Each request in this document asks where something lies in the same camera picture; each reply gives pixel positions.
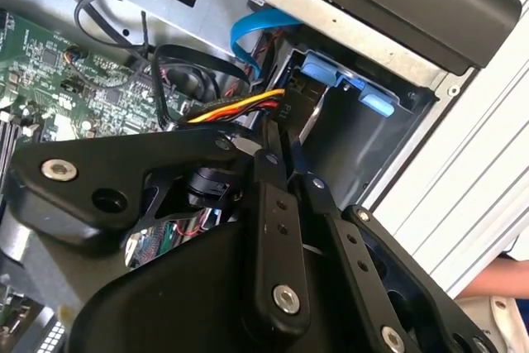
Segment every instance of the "screw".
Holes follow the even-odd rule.
[[[272,292],[274,302],[283,312],[296,314],[299,312],[298,295],[288,285],[278,285]]]
[[[68,182],[77,177],[77,169],[66,160],[52,159],[45,161],[41,166],[41,173],[49,179]]]
[[[323,181],[321,179],[315,178],[315,179],[312,180],[312,183],[314,185],[316,185],[316,187],[319,188],[319,189],[325,188],[325,184],[323,183]]]
[[[278,163],[278,160],[275,158],[274,155],[266,155],[266,159],[273,165],[276,165]]]
[[[382,338],[393,353],[404,353],[404,351],[406,351],[403,339],[391,327],[382,327]]]
[[[360,218],[361,221],[369,221],[369,215],[364,210],[356,210],[356,215],[358,216],[358,218]]]
[[[215,143],[222,150],[230,150],[231,149],[230,144],[228,142],[226,142],[225,140],[216,140]]]
[[[474,337],[474,343],[476,344],[476,346],[478,347],[481,353],[490,353],[490,350],[488,349],[488,347],[483,343],[483,341],[481,341],[476,336]]]
[[[235,194],[233,195],[233,201],[238,202],[239,200],[242,199],[242,196],[243,196],[242,190],[240,190],[239,192],[235,192]]]
[[[450,97],[456,97],[460,95],[461,89],[458,86],[452,86],[448,89],[448,95]]]

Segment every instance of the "motherboard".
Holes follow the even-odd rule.
[[[69,66],[72,48],[60,34],[0,10],[0,184],[17,145],[159,131],[148,71],[120,90],[94,90]],[[82,52],[76,68],[96,85],[117,86],[134,73]],[[170,82],[164,90],[176,119],[200,105]]]

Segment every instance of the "capacitor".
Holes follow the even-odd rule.
[[[81,122],[81,130],[88,131],[92,128],[92,123],[89,120]]]

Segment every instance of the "yellow wire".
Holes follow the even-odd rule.
[[[243,99],[242,101],[239,101],[238,103],[233,103],[232,105],[228,105],[227,107],[221,107],[219,109],[216,109],[214,111],[204,113],[203,115],[199,117],[195,117],[194,119],[191,119],[190,123],[199,123],[203,122],[204,120],[209,119],[212,116],[215,116],[219,112],[225,112],[230,111],[232,109],[237,109],[239,107],[244,107],[245,105],[250,105],[252,103],[255,103],[257,101],[260,101],[262,99],[266,99],[269,97],[273,97],[274,95],[283,95],[284,89],[283,88],[276,88],[275,90],[267,91],[266,93],[262,93],[259,95],[255,95],[254,97],[250,97],[247,99]]]

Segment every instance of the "blue plastic clip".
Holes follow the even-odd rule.
[[[281,12],[280,10],[271,9],[262,12],[254,12],[249,16],[241,18],[231,28],[231,50],[242,61],[251,65],[255,70],[255,76],[259,78],[261,75],[261,68],[251,57],[251,54],[246,52],[237,41],[244,35],[253,31],[262,29],[269,29],[281,26],[299,25],[300,22],[295,18]]]
[[[308,53],[307,57],[305,57],[301,71],[327,86],[334,87],[336,85],[336,73],[338,72],[336,66],[329,64],[312,53]]]
[[[358,100],[383,117],[390,117],[395,112],[394,100],[378,88],[359,77],[348,77],[340,74],[338,68],[328,61],[309,52],[303,62],[301,71],[329,87],[339,87],[345,80],[360,90]]]

